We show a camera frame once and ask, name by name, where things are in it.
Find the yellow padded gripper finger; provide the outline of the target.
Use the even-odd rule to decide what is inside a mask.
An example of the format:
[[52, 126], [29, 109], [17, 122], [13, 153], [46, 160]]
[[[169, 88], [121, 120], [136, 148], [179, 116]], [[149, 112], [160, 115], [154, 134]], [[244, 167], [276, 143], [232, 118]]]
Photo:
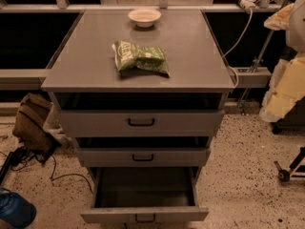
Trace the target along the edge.
[[274, 68], [259, 116], [266, 122], [277, 122], [304, 96], [305, 57], [290, 61], [280, 59]]
[[294, 3], [291, 3], [285, 6], [284, 8], [278, 10], [272, 16], [269, 16], [264, 22], [264, 27], [273, 31], [286, 31], [289, 26], [289, 20], [292, 14], [293, 7]]

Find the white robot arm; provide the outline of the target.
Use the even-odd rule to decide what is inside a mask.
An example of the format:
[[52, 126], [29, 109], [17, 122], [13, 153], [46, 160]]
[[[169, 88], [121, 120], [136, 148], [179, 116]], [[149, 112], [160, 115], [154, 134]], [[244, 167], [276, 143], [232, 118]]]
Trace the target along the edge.
[[295, 0], [274, 13], [264, 27], [284, 30], [286, 45], [296, 51], [293, 59], [280, 59], [274, 67], [259, 112], [262, 120], [277, 122], [305, 96], [305, 0]]

